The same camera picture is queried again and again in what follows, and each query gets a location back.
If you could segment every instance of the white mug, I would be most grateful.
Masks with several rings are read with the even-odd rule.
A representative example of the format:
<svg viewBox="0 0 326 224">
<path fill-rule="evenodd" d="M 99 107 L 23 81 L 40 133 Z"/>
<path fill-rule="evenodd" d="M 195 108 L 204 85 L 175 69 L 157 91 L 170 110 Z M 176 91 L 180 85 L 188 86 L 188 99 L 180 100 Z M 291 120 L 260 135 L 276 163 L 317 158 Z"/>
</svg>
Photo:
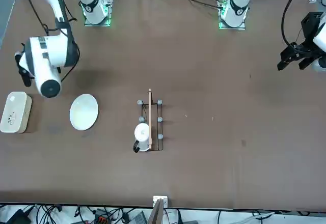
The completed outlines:
<svg viewBox="0 0 326 224">
<path fill-rule="evenodd" d="M 134 144 L 134 151 L 135 151 L 135 147 L 136 148 L 138 147 L 139 151 L 141 152 L 145 152 L 149 150 L 148 147 L 149 126 L 146 123 L 140 123 L 136 126 L 134 130 L 134 136 L 136 138 L 136 143 Z"/>
</svg>

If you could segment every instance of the metal rack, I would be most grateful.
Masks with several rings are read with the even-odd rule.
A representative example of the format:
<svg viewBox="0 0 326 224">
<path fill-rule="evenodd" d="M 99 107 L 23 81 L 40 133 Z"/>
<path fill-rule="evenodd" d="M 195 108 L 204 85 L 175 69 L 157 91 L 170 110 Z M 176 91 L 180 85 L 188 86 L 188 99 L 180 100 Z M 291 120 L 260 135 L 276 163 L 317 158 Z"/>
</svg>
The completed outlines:
<svg viewBox="0 0 326 224">
<path fill-rule="evenodd" d="M 162 151 L 164 149 L 164 141 L 163 141 L 163 106 L 162 100 L 158 99 L 156 103 L 153 102 L 153 96 L 151 96 L 151 104 L 156 105 L 156 143 L 152 145 L 152 148 L 148 151 Z M 148 109 L 148 103 L 144 103 L 142 100 L 138 100 L 137 104 L 141 107 L 141 116 L 139 117 L 140 123 L 147 122 L 147 113 L 146 110 Z"/>
</svg>

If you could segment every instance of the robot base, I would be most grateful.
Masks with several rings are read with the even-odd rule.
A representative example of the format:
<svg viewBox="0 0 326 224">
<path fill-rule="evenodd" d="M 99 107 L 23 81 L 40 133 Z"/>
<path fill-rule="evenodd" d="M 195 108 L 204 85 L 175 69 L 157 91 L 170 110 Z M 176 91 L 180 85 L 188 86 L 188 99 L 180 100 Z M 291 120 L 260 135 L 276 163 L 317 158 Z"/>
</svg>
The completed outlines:
<svg viewBox="0 0 326 224">
<path fill-rule="evenodd" d="M 111 25 L 111 18 L 112 18 L 112 7 L 113 7 L 113 0 L 107 0 L 107 3 L 101 6 L 105 13 L 107 13 L 107 17 L 99 24 L 92 24 L 86 18 L 84 22 L 84 26 L 102 26 L 107 27 Z"/>
<path fill-rule="evenodd" d="M 222 20 L 221 16 L 223 15 L 225 9 L 228 6 L 227 1 L 228 0 L 218 0 L 218 6 L 223 7 L 223 9 L 218 9 L 219 29 L 245 30 L 246 29 L 246 24 L 245 24 L 246 16 L 244 17 L 242 24 L 238 27 L 230 27 L 224 22 L 224 20 Z"/>
</svg>

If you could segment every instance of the mug handle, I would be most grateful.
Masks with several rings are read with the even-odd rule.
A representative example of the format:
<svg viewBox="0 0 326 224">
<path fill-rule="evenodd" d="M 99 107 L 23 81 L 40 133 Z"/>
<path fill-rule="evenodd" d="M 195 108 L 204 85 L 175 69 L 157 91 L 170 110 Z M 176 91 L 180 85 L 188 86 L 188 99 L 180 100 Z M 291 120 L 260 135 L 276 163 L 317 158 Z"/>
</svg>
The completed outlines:
<svg viewBox="0 0 326 224">
<path fill-rule="evenodd" d="M 139 147 L 138 147 L 138 144 L 139 144 L 139 141 L 138 140 L 136 140 L 136 142 L 134 142 L 134 144 L 133 144 L 133 151 L 135 152 L 135 153 L 138 153 L 138 151 L 139 151 Z"/>
</svg>

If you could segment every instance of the gray floor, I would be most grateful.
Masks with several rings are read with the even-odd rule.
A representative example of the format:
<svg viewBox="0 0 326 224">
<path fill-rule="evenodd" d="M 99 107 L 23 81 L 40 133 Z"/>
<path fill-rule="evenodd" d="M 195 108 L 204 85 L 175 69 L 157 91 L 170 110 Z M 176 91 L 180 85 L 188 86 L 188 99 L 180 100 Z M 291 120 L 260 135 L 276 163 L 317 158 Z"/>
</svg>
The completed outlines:
<svg viewBox="0 0 326 224">
<path fill-rule="evenodd" d="M 3 3 L 0 8 L 0 48 L 14 1 L 15 0 L 0 0 L 0 2 Z"/>
</svg>

